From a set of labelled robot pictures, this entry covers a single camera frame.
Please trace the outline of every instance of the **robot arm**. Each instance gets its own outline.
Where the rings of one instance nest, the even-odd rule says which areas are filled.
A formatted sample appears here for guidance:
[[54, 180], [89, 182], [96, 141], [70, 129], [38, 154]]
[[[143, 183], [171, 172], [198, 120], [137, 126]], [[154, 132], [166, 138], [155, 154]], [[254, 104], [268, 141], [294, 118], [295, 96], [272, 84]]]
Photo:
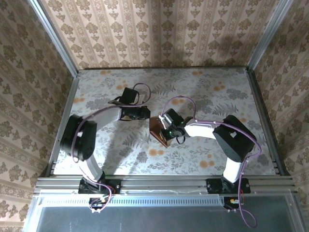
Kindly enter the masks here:
[[[251, 137], [256, 137], [234, 116], [229, 115], [224, 123], [235, 126]], [[242, 133], [226, 126], [212, 126], [210, 124], [198, 123], [192, 117], [183, 119], [173, 109], [167, 110], [158, 118], [151, 118], [150, 133], [165, 147], [176, 138], [183, 137], [206, 137], [216, 139], [227, 156], [223, 182], [226, 185], [234, 184], [239, 179], [240, 170], [246, 155], [253, 149], [254, 143]]]
[[105, 177], [104, 172], [100, 169], [95, 157], [93, 156], [96, 133], [98, 130], [102, 129], [109, 123], [125, 117], [129, 120], [145, 120], [150, 118], [150, 110], [147, 106], [121, 106], [132, 104], [137, 95], [139, 95], [139, 93], [136, 90], [125, 88], [121, 97], [109, 102], [111, 104], [118, 105], [117, 107], [111, 107], [111, 105], [108, 105], [102, 108], [102, 112], [100, 114], [89, 114], [82, 117], [72, 115], [69, 118], [60, 142], [62, 150], [64, 150], [69, 156], [71, 156], [73, 138], [79, 125], [85, 119], [89, 118], [83, 123], [79, 130], [73, 151], [74, 157], [79, 160], [80, 168], [84, 172], [86, 179], [89, 177], [94, 181], [102, 181]]

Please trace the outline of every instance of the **metal corner post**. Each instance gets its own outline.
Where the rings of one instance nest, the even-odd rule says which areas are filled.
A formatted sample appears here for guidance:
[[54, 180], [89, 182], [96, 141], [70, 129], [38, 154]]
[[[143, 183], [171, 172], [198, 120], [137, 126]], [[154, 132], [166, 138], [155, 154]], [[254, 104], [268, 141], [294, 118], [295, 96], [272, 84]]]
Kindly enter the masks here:
[[53, 44], [55, 45], [58, 53], [61, 55], [63, 61], [65, 62], [73, 78], [76, 78], [78, 74], [78, 70], [73, 60], [71, 59], [71, 56], [69, 55], [67, 49], [65, 48], [65, 45], [63, 44], [59, 34], [57, 33], [53, 23], [51, 22], [51, 19], [49, 18], [48, 13], [46, 12], [41, 1], [40, 0], [29, 0], [29, 2], [34, 12], [39, 17], [42, 25], [44, 26], [46, 32], [51, 38]]
[[252, 70], [255, 69], [258, 62], [262, 58], [263, 54], [265, 53], [270, 41], [272, 40], [273, 36], [275, 35], [279, 25], [283, 21], [286, 13], [288, 12], [290, 6], [292, 5], [293, 0], [280, 0], [274, 14], [269, 20], [265, 31], [257, 44], [249, 62], [248, 67]]
[[270, 154], [272, 155], [272, 157], [276, 160], [277, 163], [277, 167], [278, 167], [278, 171], [280, 175], [288, 175], [288, 172], [286, 171], [280, 156], [278, 154], [278, 145], [275, 138], [275, 133], [274, 130], [272, 128], [272, 125], [270, 123], [270, 119], [267, 113], [267, 109], [266, 106], [264, 104], [264, 101], [262, 99], [262, 94], [261, 94], [261, 90], [259, 88], [258, 82], [255, 78], [255, 74], [254, 71], [247, 68], [246, 69], [247, 72], [247, 76], [248, 76], [248, 81], [250, 84], [250, 88], [252, 90], [252, 95], [255, 101], [255, 105], [256, 105], [256, 109], [257, 112], [259, 114], [260, 120], [261, 120], [261, 124], [262, 124], [262, 128], [265, 134], [265, 139], [266, 142], [268, 144], [268, 148], [270, 151]]
[[56, 162], [56, 160], [58, 158], [58, 155], [59, 155], [59, 152], [60, 152], [61, 137], [63, 135], [63, 132], [64, 132], [64, 129], [65, 129], [66, 124], [68, 122], [68, 119], [70, 117], [70, 112], [71, 112], [71, 108], [73, 106], [73, 101], [74, 101], [75, 93], [77, 91], [78, 83], [79, 83], [79, 78], [78, 77], [74, 78], [73, 81], [72, 81], [72, 85], [71, 85], [69, 95], [68, 95], [67, 103], [66, 103], [66, 106], [65, 106], [64, 111], [63, 111], [62, 119], [61, 119], [61, 122], [60, 122], [60, 125], [59, 125], [59, 129], [58, 129], [58, 132], [57, 132], [57, 136], [56, 136], [56, 140], [55, 140], [54, 147], [53, 147], [53, 150], [52, 150], [52, 154], [51, 154], [48, 165], [47, 165], [46, 169], [44, 170], [42, 176], [45, 176], [45, 177], [50, 176], [54, 162]]

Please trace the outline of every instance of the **black mount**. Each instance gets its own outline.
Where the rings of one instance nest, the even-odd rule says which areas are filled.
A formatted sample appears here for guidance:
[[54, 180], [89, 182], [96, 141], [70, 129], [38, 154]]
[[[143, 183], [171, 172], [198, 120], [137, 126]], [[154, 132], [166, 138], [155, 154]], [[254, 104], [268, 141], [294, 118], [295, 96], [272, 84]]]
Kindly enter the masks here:
[[121, 108], [121, 118], [128, 116], [131, 120], [146, 120], [150, 118], [150, 110], [147, 106], [123, 107]]
[[[231, 183], [223, 176], [221, 178], [206, 179], [208, 194], [237, 194], [239, 180], [235, 183]], [[240, 189], [243, 193], [251, 193], [249, 180], [247, 178], [241, 179]]]
[[[105, 173], [103, 172], [98, 183], [105, 184], [112, 187], [113, 194], [119, 194], [121, 190], [121, 180], [120, 179], [105, 179]], [[95, 184], [84, 177], [81, 179], [78, 187], [79, 194], [109, 194], [109, 191], [101, 185]]]

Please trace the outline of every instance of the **brown object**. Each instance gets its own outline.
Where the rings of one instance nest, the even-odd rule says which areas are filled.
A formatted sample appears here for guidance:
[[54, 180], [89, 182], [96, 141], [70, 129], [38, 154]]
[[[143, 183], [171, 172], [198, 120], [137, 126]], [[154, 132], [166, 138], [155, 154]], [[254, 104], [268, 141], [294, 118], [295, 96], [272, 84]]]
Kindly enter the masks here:
[[149, 132], [156, 138], [164, 147], [168, 147], [166, 139], [163, 137], [161, 130], [164, 129], [159, 116], [151, 117], [149, 119]]

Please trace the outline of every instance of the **black bracket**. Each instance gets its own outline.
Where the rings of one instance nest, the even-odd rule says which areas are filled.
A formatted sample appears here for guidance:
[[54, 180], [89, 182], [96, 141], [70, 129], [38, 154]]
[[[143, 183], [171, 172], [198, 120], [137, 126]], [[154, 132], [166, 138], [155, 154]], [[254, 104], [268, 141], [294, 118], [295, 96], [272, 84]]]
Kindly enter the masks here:
[[[234, 184], [222, 178], [210, 178], [206, 179], [206, 186], [208, 194], [237, 194], [238, 183]], [[243, 193], [251, 193], [249, 180], [247, 178], [241, 179], [240, 189]]]
[[101, 199], [98, 199], [98, 198], [90, 198], [89, 199], [89, 205], [95, 210], [99, 210], [101, 209], [107, 202], [108, 200], [108, 197], [105, 197], [105, 198], [101, 198]]
[[114, 100], [111, 100], [108, 103], [115, 105], [130, 105], [134, 103], [137, 95], [140, 95], [138, 91], [125, 87], [124, 92], [121, 96], [116, 97]]
[[150, 118], [150, 110], [147, 106], [141, 107], [122, 107], [121, 108], [121, 118], [129, 117], [131, 120], [146, 120]]
[[225, 209], [234, 210], [239, 208], [238, 198], [237, 197], [224, 197], [224, 206]]
[[[98, 183], [105, 184], [112, 189], [112, 194], [119, 194], [121, 190], [121, 180], [120, 179], [105, 179], [105, 174], [103, 173]], [[84, 177], [81, 179], [78, 187], [79, 194], [109, 194], [108, 189], [104, 186], [95, 184]]]

